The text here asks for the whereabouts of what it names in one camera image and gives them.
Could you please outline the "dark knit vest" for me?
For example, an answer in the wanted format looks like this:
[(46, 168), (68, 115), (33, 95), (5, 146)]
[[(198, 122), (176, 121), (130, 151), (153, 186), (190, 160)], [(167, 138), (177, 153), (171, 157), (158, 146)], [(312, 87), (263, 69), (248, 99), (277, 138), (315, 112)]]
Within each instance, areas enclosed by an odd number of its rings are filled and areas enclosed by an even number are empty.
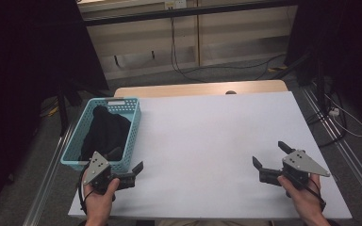
[(81, 161), (87, 161), (94, 152), (103, 157), (116, 147), (125, 149), (131, 121), (120, 114), (112, 114), (102, 105), (92, 111), (92, 122), (81, 148)]

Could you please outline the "light blue plastic basket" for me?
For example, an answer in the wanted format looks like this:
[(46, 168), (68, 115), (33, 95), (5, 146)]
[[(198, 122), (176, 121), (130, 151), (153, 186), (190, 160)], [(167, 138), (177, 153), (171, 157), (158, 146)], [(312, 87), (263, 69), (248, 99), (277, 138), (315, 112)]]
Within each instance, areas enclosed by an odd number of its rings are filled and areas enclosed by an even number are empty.
[(93, 109), (103, 106), (111, 114), (118, 114), (130, 121), (130, 129), (123, 148), (123, 156), (120, 161), (110, 161), (115, 172), (127, 172), (129, 170), (134, 144), (139, 130), (141, 111), (140, 101), (135, 97), (125, 98), (92, 98), (88, 101), (80, 119), (70, 137), (60, 162), (72, 167), (74, 170), (82, 170), (88, 161), (81, 161), (81, 150), (84, 139), (87, 136), (93, 121)]

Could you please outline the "person's right hand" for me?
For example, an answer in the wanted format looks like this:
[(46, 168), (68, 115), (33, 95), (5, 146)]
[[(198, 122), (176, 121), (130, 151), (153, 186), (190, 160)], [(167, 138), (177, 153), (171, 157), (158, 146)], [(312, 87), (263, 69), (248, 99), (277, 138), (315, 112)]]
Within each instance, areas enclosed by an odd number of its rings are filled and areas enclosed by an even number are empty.
[(324, 218), (320, 201), (313, 194), (305, 189), (296, 189), (285, 176), (279, 176), (277, 180), (292, 198), (294, 207), (305, 224), (311, 218)]

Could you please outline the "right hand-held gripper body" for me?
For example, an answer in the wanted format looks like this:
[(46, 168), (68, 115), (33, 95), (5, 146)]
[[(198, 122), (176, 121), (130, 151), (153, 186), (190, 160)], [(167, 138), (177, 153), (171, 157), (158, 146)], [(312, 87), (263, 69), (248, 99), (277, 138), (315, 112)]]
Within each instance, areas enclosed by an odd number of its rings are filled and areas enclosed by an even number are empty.
[(297, 189), (303, 189), (308, 184), (311, 173), (330, 177), (330, 172), (313, 160), (303, 150), (289, 153), (282, 159), (283, 168), (266, 169), (258, 163), (259, 181), (274, 186), (279, 186), (277, 178), (281, 175), (289, 179)]

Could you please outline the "black stand legs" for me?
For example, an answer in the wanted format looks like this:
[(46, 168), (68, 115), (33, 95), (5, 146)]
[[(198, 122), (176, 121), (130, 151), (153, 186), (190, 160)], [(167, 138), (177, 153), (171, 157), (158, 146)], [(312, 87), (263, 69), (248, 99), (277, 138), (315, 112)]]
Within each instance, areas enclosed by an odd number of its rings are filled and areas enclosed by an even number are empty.
[(87, 86), (73, 79), (61, 79), (58, 81), (58, 111), (60, 116), (61, 131), (63, 136), (69, 127), (69, 119), (66, 109), (66, 103), (71, 106), (80, 106), (83, 102), (79, 91), (83, 90), (94, 97), (108, 97), (109, 93)]
[(325, 108), (323, 62), (318, 53), (315, 51), (307, 51), (291, 64), (287, 65), (287, 67), (275, 75), (272, 80), (281, 80), (290, 73), (296, 73), (299, 86), (308, 86), (312, 82), (315, 82), (318, 105)]

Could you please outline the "white wall outlet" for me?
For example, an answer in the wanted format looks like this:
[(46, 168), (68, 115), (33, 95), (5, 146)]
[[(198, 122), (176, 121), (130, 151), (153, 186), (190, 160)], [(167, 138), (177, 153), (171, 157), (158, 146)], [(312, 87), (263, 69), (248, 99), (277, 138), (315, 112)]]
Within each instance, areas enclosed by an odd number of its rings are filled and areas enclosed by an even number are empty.
[(166, 0), (165, 9), (181, 9), (187, 7), (187, 0)]

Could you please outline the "black metal bar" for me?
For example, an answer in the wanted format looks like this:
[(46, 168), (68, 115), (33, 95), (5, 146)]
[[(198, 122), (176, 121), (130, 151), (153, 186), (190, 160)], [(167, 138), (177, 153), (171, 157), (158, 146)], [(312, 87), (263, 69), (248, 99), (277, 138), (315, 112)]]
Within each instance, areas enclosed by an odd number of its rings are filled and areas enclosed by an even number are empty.
[(150, 21), (166, 18), (177, 18), (195, 15), (205, 15), (213, 13), (225, 13), (242, 10), (254, 10), (264, 8), (280, 8), (289, 6), (298, 6), (301, 0), (255, 0), (253, 2), (197, 7), (197, 8), (181, 8), (168, 9), (153, 12), (142, 12), (126, 15), (110, 15), (91, 17), (84, 20), (86, 26), (96, 26), (104, 24), (123, 24), (140, 21)]

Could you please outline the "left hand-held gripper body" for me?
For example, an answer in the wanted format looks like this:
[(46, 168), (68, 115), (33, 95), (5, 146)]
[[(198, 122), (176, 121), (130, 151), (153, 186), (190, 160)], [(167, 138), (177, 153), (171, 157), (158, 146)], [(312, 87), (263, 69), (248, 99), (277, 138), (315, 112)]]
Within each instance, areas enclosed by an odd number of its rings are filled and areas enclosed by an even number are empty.
[(90, 159), (82, 184), (92, 186), (98, 194), (105, 194), (113, 179), (120, 180), (118, 190), (134, 187), (136, 170), (132, 169), (131, 172), (127, 173), (115, 173), (111, 170), (109, 162), (101, 154), (95, 152)]

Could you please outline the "aluminium floor rail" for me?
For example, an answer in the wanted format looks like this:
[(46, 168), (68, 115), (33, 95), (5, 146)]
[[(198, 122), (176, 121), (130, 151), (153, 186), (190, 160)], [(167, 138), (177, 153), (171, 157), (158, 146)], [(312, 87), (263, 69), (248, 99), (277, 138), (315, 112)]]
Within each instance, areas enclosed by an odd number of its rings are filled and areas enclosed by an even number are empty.
[(23, 226), (75, 224), (75, 220), (67, 214), (74, 193), (72, 186), (74, 180), (69, 179), (72, 174), (60, 163), (73, 130), (69, 126), (60, 134), (52, 159), (42, 177), (37, 194), (29, 207)]
[(315, 111), (315, 116), (320, 120), (325, 131), (330, 136), (331, 141), (329, 146), (335, 145), (337, 147), (355, 178), (362, 186), (362, 162), (356, 156), (354, 149), (346, 141), (346, 138), (342, 135), (343, 133), (348, 133), (348, 131), (344, 126), (339, 129), (339, 122), (337, 122), (334, 117), (329, 116), (328, 113), (321, 113), (320, 107), (317, 104), (317, 97), (312, 90), (302, 89), (302, 93)]

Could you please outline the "person's left hand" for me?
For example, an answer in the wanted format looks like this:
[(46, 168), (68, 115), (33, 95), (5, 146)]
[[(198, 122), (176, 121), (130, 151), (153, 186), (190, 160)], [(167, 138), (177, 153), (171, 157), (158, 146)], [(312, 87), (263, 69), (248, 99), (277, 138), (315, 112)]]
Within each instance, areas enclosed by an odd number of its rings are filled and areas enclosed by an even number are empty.
[(92, 191), (92, 186), (84, 186), (84, 192), (88, 195), (86, 198), (87, 220), (95, 222), (108, 221), (112, 209), (112, 197), (120, 184), (119, 179), (113, 179), (108, 185), (107, 192), (104, 195), (96, 194)]

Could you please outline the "beige wooden cabinet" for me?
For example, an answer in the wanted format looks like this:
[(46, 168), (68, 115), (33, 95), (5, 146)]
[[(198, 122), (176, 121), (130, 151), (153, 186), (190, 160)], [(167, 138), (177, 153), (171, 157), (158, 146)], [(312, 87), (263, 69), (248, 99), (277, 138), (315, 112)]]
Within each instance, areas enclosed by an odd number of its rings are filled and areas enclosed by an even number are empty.
[[(83, 19), (165, 9), (166, 0), (80, 0)], [(187, 0), (186, 8), (255, 0)], [(284, 54), (297, 7), (88, 26), (106, 79), (134, 78)], [(119, 59), (120, 67), (113, 56)]]

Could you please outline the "black curtain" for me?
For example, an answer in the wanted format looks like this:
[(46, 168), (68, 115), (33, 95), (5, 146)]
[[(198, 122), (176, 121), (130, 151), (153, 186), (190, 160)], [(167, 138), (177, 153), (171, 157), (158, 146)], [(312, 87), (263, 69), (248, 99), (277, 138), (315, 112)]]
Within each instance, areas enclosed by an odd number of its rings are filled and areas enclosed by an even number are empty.
[(285, 63), (307, 53), (362, 114), (362, 0), (299, 0)]
[(41, 103), (107, 80), (78, 0), (0, 0), (0, 192), (38, 127)]

